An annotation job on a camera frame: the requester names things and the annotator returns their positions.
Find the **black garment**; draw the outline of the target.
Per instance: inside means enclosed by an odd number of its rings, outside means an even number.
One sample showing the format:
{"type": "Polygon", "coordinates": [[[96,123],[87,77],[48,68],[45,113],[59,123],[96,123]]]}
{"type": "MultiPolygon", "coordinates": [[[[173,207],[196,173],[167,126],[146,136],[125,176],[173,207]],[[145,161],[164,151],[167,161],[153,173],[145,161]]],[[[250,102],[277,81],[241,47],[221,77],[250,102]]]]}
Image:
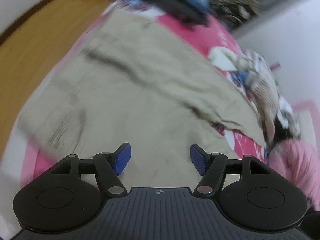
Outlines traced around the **black garment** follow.
{"type": "Polygon", "coordinates": [[[275,133],[272,146],[276,146],[276,144],[280,143],[281,141],[294,138],[294,136],[290,133],[289,128],[284,128],[278,118],[275,118],[274,120],[274,128],[275,133]]]}

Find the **pink quilt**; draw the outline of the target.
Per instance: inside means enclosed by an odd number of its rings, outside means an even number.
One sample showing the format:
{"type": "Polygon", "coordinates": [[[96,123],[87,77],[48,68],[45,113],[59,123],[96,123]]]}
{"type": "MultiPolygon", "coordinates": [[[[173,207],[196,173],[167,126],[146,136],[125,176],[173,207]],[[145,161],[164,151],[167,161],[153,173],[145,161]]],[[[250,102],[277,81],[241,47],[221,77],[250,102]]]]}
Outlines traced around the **pink quilt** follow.
{"type": "Polygon", "coordinates": [[[268,165],[304,193],[309,208],[319,211],[319,154],[311,144],[283,140],[270,152],[268,165]]]}

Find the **white shirt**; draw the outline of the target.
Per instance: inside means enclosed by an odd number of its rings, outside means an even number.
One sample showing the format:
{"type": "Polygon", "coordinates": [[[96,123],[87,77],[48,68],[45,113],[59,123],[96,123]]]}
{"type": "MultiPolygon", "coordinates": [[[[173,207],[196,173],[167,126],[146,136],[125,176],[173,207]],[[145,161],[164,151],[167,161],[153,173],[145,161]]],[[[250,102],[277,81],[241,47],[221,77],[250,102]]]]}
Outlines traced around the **white shirt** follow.
{"type": "Polygon", "coordinates": [[[282,128],[288,130],[291,136],[293,136],[294,138],[300,137],[300,126],[298,118],[294,113],[292,106],[285,100],[282,95],[279,96],[277,118],[282,128]]]}

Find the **pink white checkered garment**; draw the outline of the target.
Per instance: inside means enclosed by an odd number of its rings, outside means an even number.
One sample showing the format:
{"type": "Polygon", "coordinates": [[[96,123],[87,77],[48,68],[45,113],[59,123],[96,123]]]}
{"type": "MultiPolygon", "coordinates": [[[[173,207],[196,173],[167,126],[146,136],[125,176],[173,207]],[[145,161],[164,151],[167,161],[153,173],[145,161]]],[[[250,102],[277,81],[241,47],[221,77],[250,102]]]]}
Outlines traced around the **pink white checkered garment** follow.
{"type": "Polygon", "coordinates": [[[267,142],[274,140],[276,132],[274,120],[279,108],[279,95],[272,72],[263,56],[253,50],[247,50],[249,75],[246,79],[253,96],[263,111],[267,142]]]}

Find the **cream white garment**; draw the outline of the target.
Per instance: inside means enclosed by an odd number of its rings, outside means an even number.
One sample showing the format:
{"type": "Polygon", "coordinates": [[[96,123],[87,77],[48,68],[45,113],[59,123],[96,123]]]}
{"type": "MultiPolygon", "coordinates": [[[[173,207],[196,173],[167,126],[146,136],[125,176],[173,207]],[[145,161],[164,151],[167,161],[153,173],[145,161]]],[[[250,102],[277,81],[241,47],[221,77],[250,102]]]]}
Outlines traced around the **cream white garment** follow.
{"type": "Polygon", "coordinates": [[[238,71],[236,63],[239,59],[239,56],[225,47],[211,48],[207,58],[213,66],[219,68],[221,71],[238,71]]]}

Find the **folded dark grey garment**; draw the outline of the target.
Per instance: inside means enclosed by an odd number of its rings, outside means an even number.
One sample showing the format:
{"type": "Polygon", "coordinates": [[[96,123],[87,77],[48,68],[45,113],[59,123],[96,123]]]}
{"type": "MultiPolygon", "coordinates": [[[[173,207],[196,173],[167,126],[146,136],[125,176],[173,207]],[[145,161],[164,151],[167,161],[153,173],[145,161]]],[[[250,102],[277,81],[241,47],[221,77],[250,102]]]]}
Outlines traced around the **folded dark grey garment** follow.
{"type": "Polygon", "coordinates": [[[198,12],[181,0],[152,0],[157,6],[186,24],[208,26],[208,13],[198,12]]]}

